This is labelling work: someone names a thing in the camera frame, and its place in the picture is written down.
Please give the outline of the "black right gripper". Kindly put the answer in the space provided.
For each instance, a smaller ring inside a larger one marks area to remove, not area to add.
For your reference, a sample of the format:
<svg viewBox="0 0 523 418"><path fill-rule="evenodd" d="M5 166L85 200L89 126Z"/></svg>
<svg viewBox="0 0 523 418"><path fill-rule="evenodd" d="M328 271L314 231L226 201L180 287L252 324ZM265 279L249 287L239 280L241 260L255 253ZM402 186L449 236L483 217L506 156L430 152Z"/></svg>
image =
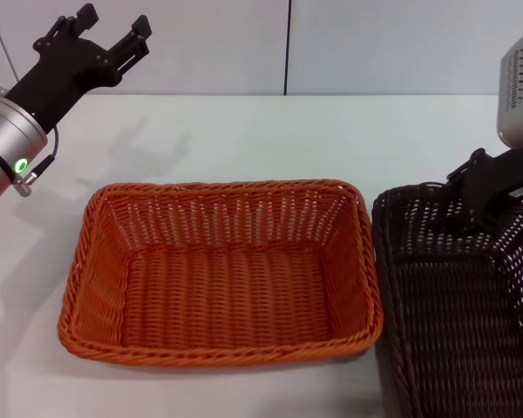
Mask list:
<svg viewBox="0 0 523 418"><path fill-rule="evenodd" d="M499 218L520 198L523 188L523 148L497 157L475 150L446 177L447 186L460 186L460 203L443 205L443 231L449 234L492 234Z"/></svg>

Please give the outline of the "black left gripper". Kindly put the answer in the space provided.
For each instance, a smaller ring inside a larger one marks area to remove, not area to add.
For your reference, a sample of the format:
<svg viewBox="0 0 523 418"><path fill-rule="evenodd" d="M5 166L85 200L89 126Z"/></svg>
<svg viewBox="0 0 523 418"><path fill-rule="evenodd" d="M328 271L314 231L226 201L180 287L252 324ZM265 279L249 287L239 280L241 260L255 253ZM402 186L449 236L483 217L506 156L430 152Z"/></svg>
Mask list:
<svg viewBox="0 0 523 418"><path fill-rule="evenodd" d="M130 32L108 52L79 38L97 21L92 3L84 4L75 17L60 16L33 44L39 53L38 62L5 95L46 133L88 91L118 85L123 75L149 54L146 40L153 31L146 15L140 15Z"/></svg>

